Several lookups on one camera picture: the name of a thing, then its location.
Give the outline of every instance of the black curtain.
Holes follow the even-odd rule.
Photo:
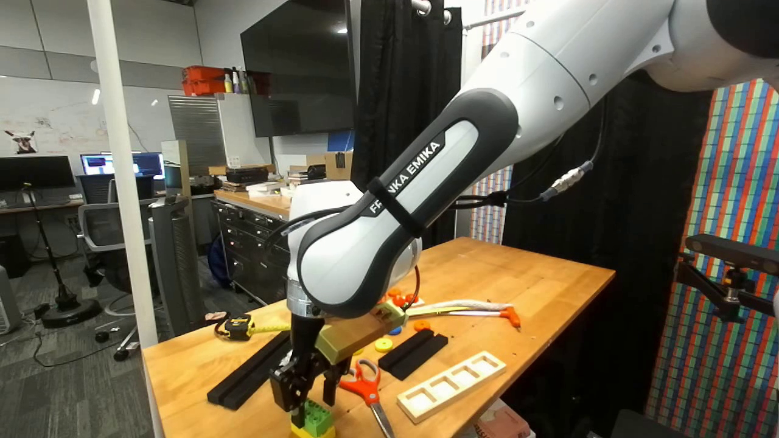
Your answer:
[[[354,183],[366,190],[435,118],[459,90],[459,9],[431,0],[422,16],[412,0],[366,0],[361,9],[361,95],[355,116]],[[442,214],[427,245],[453,235]]]
[[[554,405],[541,409],[558,416],[541,417],[558,422],[545,434],[567,434],[559,422],[575,428],[575,417],[584,416],[608,433],[619,409],[643,411],[709,99],[711,92],[680,95],[646,75],[627,77],[558,145],[513,168],[522,196],[534,196],[590,158],[601,135],[599,161],[575,190],[547,204],[512,207],[506,215],[506,245],[617,270],[617,282],[559,339],[567,352],[553,352],[565,356],[559,370],[545,360],[545,370],[536,372],[536,380],[551,380],[541,383],[545,391],[554,386],[554,397],[543,394]]]

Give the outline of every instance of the cabinet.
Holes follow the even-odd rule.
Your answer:
[[[217,220],[232,285],[261,304],[287,297],[290,249],[285,220],[238,204],[217,202]]]

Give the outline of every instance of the gray carpet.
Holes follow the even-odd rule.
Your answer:
[[[63,282],[79,297],[98,297],[114,309],[131,298],[108,282],[91,286],[81,257],[58,259]],[[246,311],[257,304],[243,293],[220,288],[201,262],[208,309]],[[35,318],[40,304],[53,304],[57,279],[49,262],[32,264],[13,277],[13,291],[25,322],[0,335],[0,434],[25,438],[145,438],[150,434],[141,360],[114,360],[120,335],[94,339],[94,329],[116,318],[99,314],[91,320],[43,329]],[[166,311],[158,307],[158,330],[166,332]]]

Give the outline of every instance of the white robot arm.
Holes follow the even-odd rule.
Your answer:
[[[776,85],[776,29],[776,0],[534,0],[366,193],[290,238],[293,352],[274,370],[277,404],[299,412],[321,314],[369,311],[413,262],[408,243],[479,174],[547,145],[635,71],[680,92]]]

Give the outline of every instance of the tripod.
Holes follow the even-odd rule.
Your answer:
[[[81,320],[88,320],[88,318],[98,315],[103,311],[98,298],[79,302],[79,297],[69,291],[69,286],[63,282],[63,275],[58,271],[57,257],[51,252],[51,243],[49,243],[49,235],[47,235],[47,229],[43,229],[43,220],[42,220],[42,214],[40,214],[37,196],[32,192],[32,184],[25,183],[21,192],[26,193],[26,198],[32,204],[35,220],[37,220],[42,241],[47,245],[49,264],[51,264],[57,285],[58,285],[57,307],[47,309],[42,314],[42,322],[47,329],[60,329],[60,326],[72,326],[72,322],[81,322]]]

